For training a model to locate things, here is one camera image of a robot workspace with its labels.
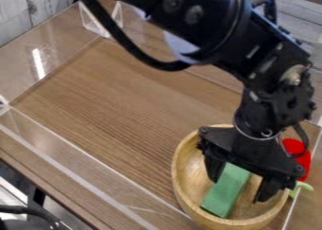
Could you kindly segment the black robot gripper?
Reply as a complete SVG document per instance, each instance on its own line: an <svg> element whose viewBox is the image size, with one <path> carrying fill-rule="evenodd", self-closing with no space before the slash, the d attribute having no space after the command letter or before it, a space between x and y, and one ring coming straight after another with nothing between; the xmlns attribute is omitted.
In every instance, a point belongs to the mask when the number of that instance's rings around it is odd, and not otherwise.
<svg viewBox="0 0 322 230"><path fill-rule="evenodd" d="M266 202L281 189L294 189L305 169L279 139L251 139L234 126L202 126L198 136L207 177L214 183L220 179L226 163L230 163L263 177L254 204Z"/></svg>

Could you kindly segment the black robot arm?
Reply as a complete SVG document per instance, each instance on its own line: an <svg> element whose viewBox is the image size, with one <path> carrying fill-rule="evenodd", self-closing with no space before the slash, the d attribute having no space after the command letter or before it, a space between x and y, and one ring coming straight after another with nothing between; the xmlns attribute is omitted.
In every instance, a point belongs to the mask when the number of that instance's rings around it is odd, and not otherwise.
<svg viewBox="0 0 322 230"><path fill-rule="evenodd" d="M159 27L176 60L148 56L122 31L98 0L80 0L123 48L154 68L176 72L211 64L244 85L230 127L200 128L198 147L207 176L219 180L226 164L262 176L255 201L293 189L305 167L281 141L285 129L311 118L310 54L277 24L274 0L120 0Z"/></svg>

